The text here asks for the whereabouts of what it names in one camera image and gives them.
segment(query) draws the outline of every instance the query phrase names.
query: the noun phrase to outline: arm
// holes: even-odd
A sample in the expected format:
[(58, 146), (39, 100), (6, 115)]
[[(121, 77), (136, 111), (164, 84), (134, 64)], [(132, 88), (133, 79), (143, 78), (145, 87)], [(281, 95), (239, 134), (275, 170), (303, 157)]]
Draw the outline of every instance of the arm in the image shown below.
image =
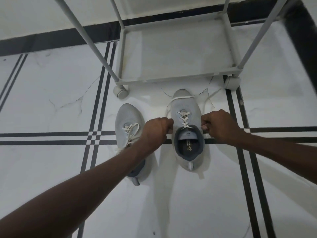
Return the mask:
[(203, 115), (202, 129), (217, 141), (265, 156), (317, 184), (317, 147), (246, 133), (222, 109)]
[(131, 147), (54, 186), (1, 219), (1, 237), (70, 235), (133, 168), (161, 146), (172, 128), (172, 119), (148, 121), (140, 139)]

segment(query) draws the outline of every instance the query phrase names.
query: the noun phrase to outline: tiled floor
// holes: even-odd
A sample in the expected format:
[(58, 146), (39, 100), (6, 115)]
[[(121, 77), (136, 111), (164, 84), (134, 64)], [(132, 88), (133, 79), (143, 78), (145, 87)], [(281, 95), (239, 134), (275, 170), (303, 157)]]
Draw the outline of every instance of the tiled floor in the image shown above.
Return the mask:
[[(234, 27), (242, 54), (260, 26)], [(115, 67), (116, 43), (97, 47)], [(2, 57), (0, 67), (0, 217), (113, 157), (123, 103), (149, 120), (164, 116), (180, 88), (196, 96), (202, 113), (224, 109), (247, 132), (317, 143), (317, 128), (300, 128), (317, 126), (317, 97), (281, 22), (250, 58), (237, 92), (215, 76), (131, 85), (118, 100), (86, 45)], [(316, 185), (262, 156), (207, 142), (194, 173), (162, 145), (149, 177), (138, 187), (124, 179), (73, 237), (315, 237)]]

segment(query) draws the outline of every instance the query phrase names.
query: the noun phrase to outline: rack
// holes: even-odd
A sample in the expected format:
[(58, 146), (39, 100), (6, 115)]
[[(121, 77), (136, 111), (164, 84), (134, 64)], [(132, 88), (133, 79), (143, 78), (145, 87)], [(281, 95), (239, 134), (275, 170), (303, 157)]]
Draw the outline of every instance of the rack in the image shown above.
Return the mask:
[(278, 0), (241, 59), (224, 9), (210, 14), (124, 26), (114, 0), (110, 0), (121, 26), (116, 72), (112, 70), (64, 0), (55, 0), (117, 84), (117, 98), (128, 96), (123, 85), (184, 78), (228, 75), (224, 87), (236, 90), (239, 75), (287, 0)]

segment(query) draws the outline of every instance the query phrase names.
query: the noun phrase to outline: shoe tongue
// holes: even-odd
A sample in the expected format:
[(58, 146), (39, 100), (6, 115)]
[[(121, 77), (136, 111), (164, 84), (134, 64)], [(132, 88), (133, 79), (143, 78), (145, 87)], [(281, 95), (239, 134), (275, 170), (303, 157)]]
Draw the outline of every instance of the shoe tongue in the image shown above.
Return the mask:
[(193, 131), (192, 128), (183, 128), (181, 133), (178, 136), (178, 140), (184, 139), (198, 139), (197, 134)]

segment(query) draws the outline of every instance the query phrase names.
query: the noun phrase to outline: sneaker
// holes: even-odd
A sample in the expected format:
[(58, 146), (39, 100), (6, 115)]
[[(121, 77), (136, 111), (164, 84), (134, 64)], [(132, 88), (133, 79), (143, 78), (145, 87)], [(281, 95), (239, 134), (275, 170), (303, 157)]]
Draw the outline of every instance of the sneaker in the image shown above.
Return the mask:
[(174, 120), (172, 144), (176, 160), (184, 169), (193, 171), (203, 162), (205, 139), (200, 108), (187, 90), (180, 89), (174, 94), (171, 118)]
[[(115, 121), (115, 132), (118, 146), (118, 153), (136, 142), (142, 133), (144, 119), (141, 113), (133, 105), (123, 104), (117, 113)], [(145, 179), (149, 165), (143, 160), (127, 177), (135, 186), (140, 185), (140, 180)]]

